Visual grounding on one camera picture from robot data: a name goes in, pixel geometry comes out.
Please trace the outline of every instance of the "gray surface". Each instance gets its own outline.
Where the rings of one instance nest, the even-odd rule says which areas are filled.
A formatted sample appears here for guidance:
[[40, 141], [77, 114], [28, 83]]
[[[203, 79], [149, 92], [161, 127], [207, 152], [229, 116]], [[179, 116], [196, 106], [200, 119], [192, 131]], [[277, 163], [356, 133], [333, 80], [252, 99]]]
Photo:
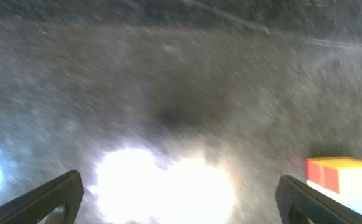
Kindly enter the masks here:
[[[224, 26], [0, 19], [0, 205], [69, 169], [94, 185], [105, 153], [129, 144], [205, 151], [231, 170], [230, 223], [280, 223], [281, 175], [304, 179], [308, 156], [362, 159], [362, 48]], [[77, 223], [99, 216], [87, 188]]]

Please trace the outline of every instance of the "orange cube face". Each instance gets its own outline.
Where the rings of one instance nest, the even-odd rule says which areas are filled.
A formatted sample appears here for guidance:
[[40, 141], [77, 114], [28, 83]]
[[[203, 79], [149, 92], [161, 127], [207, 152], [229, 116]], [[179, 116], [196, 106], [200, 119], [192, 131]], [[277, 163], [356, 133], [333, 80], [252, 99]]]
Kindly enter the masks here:
[[307, 159], [307, 180], [335, 193], [362, 193], [362, 161], [349, 157]]

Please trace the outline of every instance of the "rubik's cube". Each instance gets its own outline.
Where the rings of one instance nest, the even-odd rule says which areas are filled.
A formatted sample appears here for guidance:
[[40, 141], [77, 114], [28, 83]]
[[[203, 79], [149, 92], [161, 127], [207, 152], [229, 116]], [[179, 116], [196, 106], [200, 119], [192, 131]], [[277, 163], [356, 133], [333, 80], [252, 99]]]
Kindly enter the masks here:
[[349, 157], [307, 159], [307, 184], [362, 214], [362, 161]]

